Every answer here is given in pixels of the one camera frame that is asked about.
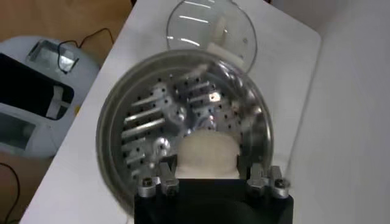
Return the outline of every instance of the white sample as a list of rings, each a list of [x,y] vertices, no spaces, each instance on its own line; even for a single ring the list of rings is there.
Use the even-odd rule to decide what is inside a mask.
[[[199,130],[184,138],[177,152],[176,178],[238,179],[238,143],[217,131]]]

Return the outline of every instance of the transparent dome lid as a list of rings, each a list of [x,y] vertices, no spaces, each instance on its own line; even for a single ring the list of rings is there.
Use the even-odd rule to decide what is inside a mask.
[[[257,40],[249,17],[229,0],[182,1],[166,28],[168,49],[203,49],[248,72]]]

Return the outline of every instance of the wooden floor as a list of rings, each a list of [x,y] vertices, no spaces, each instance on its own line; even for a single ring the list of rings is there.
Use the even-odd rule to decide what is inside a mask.
[[[59,40],[77,40],[107,27],[116,38],[132,6],[130,0],[1,0],[0,41],[18,35],[39,35]],[[111,49],[110,37],[102,32],[85,43],[83,50],[100,64]],[[23,159],[0,153],[0,162],[19,175],[21,197],[10,220],[20,219],[51,159]],[[16,197],[16,181],[0,166],[0,223]]]

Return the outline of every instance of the metal bowl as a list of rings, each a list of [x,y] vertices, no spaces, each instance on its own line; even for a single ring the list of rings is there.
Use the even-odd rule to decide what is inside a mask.
[[[253,162],[270,166],[270,115],[241,70],[204,51],[179,50],[124,74],[102,108],[96,145],[102,176],[126,211],[133,212],[139,180],[155,177],[157,164],[200,129],[223,131],[239,142],[241,178]]]

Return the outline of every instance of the white machine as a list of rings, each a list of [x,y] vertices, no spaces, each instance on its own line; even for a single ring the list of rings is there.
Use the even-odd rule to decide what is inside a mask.
[[[60,147],[99,66],[71,45],[61,45],[59,57],[58,43],[15,37],[0,44],[0,151],[48,157]]]

